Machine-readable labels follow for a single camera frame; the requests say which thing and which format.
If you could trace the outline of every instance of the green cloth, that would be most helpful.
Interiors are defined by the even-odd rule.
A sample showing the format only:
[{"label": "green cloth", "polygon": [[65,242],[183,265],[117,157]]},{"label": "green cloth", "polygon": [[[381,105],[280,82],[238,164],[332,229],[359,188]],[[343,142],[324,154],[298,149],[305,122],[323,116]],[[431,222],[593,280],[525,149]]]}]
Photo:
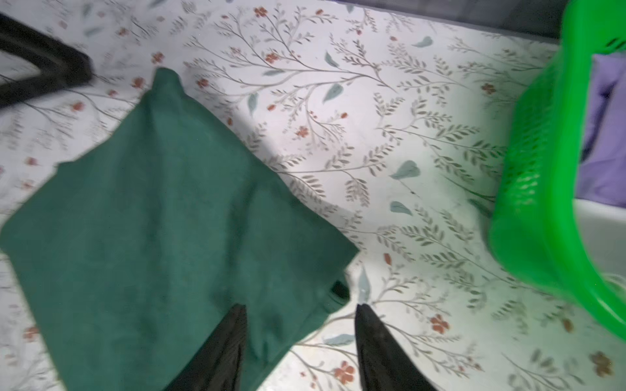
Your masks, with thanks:
[{"label": "green cloth", "polygon": [[234,303],[254,390],[346,304],[335,284],[357,253],[169,69],[109,140],[58,166],[0,248],[69,391],[162,390]]}]

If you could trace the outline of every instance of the red flower print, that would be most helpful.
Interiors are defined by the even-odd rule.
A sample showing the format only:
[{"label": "red flower print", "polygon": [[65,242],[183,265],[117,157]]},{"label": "red flower print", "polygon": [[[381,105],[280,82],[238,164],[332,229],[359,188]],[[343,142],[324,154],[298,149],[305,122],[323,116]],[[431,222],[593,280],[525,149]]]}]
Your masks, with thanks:
[{"label": "red flower print", "polygon": [[309,135],[309,129],[306,126],[301,126],[300,130],[295,132],[295,135],[298,137],[305,138]]},{"label": "red flower print", "polygon": [[589,356],[589,359],[596,365],[595,373],[599,377],[604,377],[606,375],[613,375],[613,368],[611,366],[613,363],[611,359],[604,355],[602,352],[597,352],[596,354],[592,354]]},{"label": "red flower print", "polygon": [[200,88],[208,87],[208,80],[200,79],[196,82],[196,84],[198,84],[198,87]]},{"label": "red flower print", "polygon": [[568,318],[565,318],[563,319],[563,328],[566,332],[571,333],[572,331],[574,331],[574,323],[572,323],[572,321]]},{"label": "red flower print", "polygon": [[347,361],[341,362],[341,368],[335,368],[333,370],[334,376],[345,385],[346,383],[352,383],[354,381],[354,367],[348,365]]},{"label": "red flower print", "polygon": [[83,102],[76,102],[72,104],[72,111],[82,111],[85,108],[85,104]]},{"label": "red flower print", "polygon": [[33,181],[26,180],[22,182],[22,190],[30,190],[33,188]]},{"label": "red flower print", "polygon": [[432,317],[431,323],[433,324],[433,330],[439,334],[443,334],[446,330],[450,330],[450,324],[444,321],[440,314]]},{"label": "red flower print", "polygon": [[163,58],[164,57],[165,56],[161,52],[153,53],[152,54],[152,63],[153,64],[160,64],[161,62],[163,62]]},{"label": "red flower print", "polygon": [[263,7],[255,8],[254,13],[257,15],[257,18],[264,18],[267,16],[267,10]]},{"label": "red flower print", "polygon": [[145,80],[143,78],[134,78],[133,84],[131,84],[135,88],[143,88],[143,83]]},{"label": "red flower print", "polygon": [[268,55],[265,56],[265,62],[273,64],[274,61],[278,61],[280,60],[280,57],[278,57],[278,54],[276,53],[270,53]]},{"label": "red flower print", "polygon": [[491,95],[496,92],[496,88],[493,86],[493,84],[485,83],[482,85],[481,88],[487,95]]},{"label": "red flower print", "polygon": [[37,328],[37,326],[32,326],[24,330],[22,337],[27,342],[33,342],[35,341],[35,338],[37,338],[38,334],[39,334],[39,329]]}]

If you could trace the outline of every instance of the floral pattern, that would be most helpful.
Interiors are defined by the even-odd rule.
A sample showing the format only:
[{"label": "floral pattern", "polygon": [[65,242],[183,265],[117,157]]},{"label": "floral pattern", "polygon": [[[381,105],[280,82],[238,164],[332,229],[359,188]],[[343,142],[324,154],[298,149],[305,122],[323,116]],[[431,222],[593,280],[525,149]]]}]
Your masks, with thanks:
[{"label": "floral pattern", "polygon": [[[0,113],[0,223],[59,162],[107,139],[166,66],[362,250],[350,304],[262,390],[359,390],[357,303],[438,390],[626,380],[623,342],[509,275],[486,243],[513,105],[556,46],[325,1],[4,0],[0,11],[87,53],[96,75]],[[4,81],[32,72],[0,61]],[[0,391],[63,389],[1,253],[0,378]]]}]

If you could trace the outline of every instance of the laundry basket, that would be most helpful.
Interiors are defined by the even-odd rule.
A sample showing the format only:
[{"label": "laundry basket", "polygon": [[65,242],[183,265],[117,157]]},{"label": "laundry basket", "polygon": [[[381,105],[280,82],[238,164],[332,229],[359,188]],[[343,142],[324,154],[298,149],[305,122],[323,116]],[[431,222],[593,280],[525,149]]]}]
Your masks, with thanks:
[{"label": "laundry basket", "polygon": [[569,4],[559,52],[515,108],[490,246],[514,276],[581,304],[626,340],[623,292],[588,257],[573,210],[592,55],[625,49],[626,0]]}]

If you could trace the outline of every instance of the leaf print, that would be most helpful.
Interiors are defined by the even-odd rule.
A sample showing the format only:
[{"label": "leaf print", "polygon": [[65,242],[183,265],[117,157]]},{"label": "leaf print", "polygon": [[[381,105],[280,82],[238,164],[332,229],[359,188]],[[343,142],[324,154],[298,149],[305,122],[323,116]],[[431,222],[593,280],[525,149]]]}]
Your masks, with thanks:
[{"label": "leaf print", "polygon": [[419,168],[417,164],[415,164],[413,160],[407,160],[404,163],[402,163],[402,165],[400,166],[400,168],[398,168],[396,173],[393,175],[390,175],[390,177],[394,179],[404,179],[404,178],[413,178],[415,176],[418,176],[419,174],[420,172],[419,172]]},{"label": "leaf print", "polygon": [[361,276],[359,277],[359,282],[357,283],[357,285],[359,287],[358,303],[367,303],[369,301],[369,295],[371,293],[372,287],[369,284],[369,279],[367,278],[365,267],[361,270]]},{"label": "leaf print", "polygon": [[93,9],[93,4],[87,3],[83,5],[83,18],[86,18],[91,13],[91,9]]},{"label": "leaf print", "polygon": [[154,8],[154,7],[158,7],[162,4],[164,4],[167,0],[153,0],[152,3],[150,3],[150,5],[148,6],[148,8]]},{"label": "leaf print", "polygon": [[369,206],[369,191],[367,181],[352,177],[346,182],[346,201],[361,201],[361,206]]},{"label": "leaf print", "polygon": [[541,350],[535,349],[535,351],[533,352],[533,355],[530,357],[530,362],[537,362],[540,357],[541,357]]},{"label": "leaf print", "polygon": [[470,204],[472,204],[476,209],[478,209],[478,211],[480,212],[481,215],[487,217],[487,218],[491,218],[493,216],[493,212],[491,212],[491,210],[487,209],[487,207],[483,204],[481,204],[480,202],[476,201],[476,200],[472,200],[471,198],[468,199],[468,202]]},{"label": "leaf print", "polygon": [[281,74],[281,73],[285,73],[285,71],[283,71],[282,69],[270,69],[267,72],[263,72],[264,76],[274,76],[276,74]]},{"label": "leaf print", "polygon": [[406,213],[407,215],[413,216],[413,213],[409,210],[409,208],[398,201],[392,201],[391,204],[389,204],[389,210],[394,213]]},{"label": "leaf print", "polygon": [[342,92],[344,92],[344,88],[341,85],[335,83],[335,84],[333,84],[329,88],[329,90],[326,93],[326,96],[324,97],[324,100],[322,102],[326,102],[326,101],[329,101],[331,99],[335,99],[336,97],[341,95]]},{"label": "leaf print", "polygon": [[87,29],[84,31],[84,34],[86,37],[90,37],[94,34],[98,34],[100,31],[102,31],[102,27],[94,27],[93,29]]},{"label": "leaf print", "polygon": [[543,368],[547,368],[547,367],[551,367],[552,364],[554,364],[554,359],[552,357],[548,357],[544,361],[541,362],[540,366]]},{"label": "leaf print", "polygon": [[250,110],[250,115],[252,115],[254,110],[256,110],[257,108],[258,98],[259,98],[259,94],[256,94],[256,93],[248,97],[248,110]]},{"label": "leaf print", "polygon": [[354,342],[354,336],[350,334],[339,334],[336,337],[324,339],[324,343],[330,346],[345,346]]},{"label": "leaf print", "polygon": [[330,53],[326,52],[326,55],[324,56],[324,60],[326,61],[328,65],[333,66],[335,68],[339,68],[339,64],[337,64],[337,62],[332,59]]},{"label": "leaf print", "polygon": [[424,39],[422,39],[418,43],[414,43],[412,46],[415,46],[416,48],[425,48],[426,46],[430,46],[432,44],[433,44],[433,39],[430,38],[429,36],[425,36]]}]

